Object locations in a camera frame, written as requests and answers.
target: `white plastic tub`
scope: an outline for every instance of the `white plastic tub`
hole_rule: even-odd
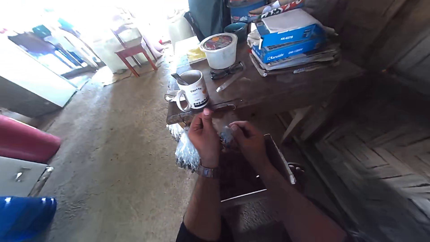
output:
[[[200,49],[206,54],[209,66],[224,69],[236,61],[237,36],[221,33],[207,37],[200,43]]]

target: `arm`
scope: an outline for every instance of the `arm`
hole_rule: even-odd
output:
[[[249,122],[230,124],[233,136],[265,184],[273,208],[294,242],[341,242],[346,233],[287,182],[266,155],[263,135]]]
[[[218,167],[220,139],[212,125],[212,112],[204,109],[191,122],[188,136],[196,147],[202,166]],[[219,181],[199,176],[194,187],[184,224],[188,231],[208,241],[219,239],[221,234]]]

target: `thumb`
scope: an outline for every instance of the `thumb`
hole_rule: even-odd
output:
[[[213,128],[212,113],[210,109],[203,109],[203,113],[200,116],[202,118],[203,128]]]
[[[233,124],[231,126],[231,130],[233,131],[233,137],[236,140],[236,142],[241,145],[245,141],[245,135],[243,134],[242,129],[240,129],[239,126],[236,124]]]

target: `eyeglasses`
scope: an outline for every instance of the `eyeglasses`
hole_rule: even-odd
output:
[[[239,61],[238,63],[234,63],[231,66],[224,68],[224,69],[217,69],[214,71],[211,71],[212,74],[212,80],[221,79],[229,74],[236,74],[238,72],[243,71],[243,65],[242,62]]]

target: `wooden table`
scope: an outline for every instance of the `wooden table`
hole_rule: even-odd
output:
[[[196,69],[203,73],[210,101],[206,106],[215,112],[225,112],[235,109],[240,112],[242,119],[250,118],[256,114],[269,115],[294,109],[305,108],[310,105],[327,100],[333,90],[345,80],[362,75],[363,69],[357,65],[342,60],[338,66],[317,69],[298,74],[280,74],[262,77],[255,69],[249,57],[249,47],[243,43],[238,44],[236,61],[242,61],[246,70],[243,75],[234,81],[225,90],[217,93],[229,76],[213,81],[211,68],[207,60],[188,64],[186,56],[177,56],[179,63],[176,72]],[[170,90],[178,90],[176,81],[171,78]],[[202,109],[182,112],[175,102],[169,103],[167,124],[189,122],[196,113]]]

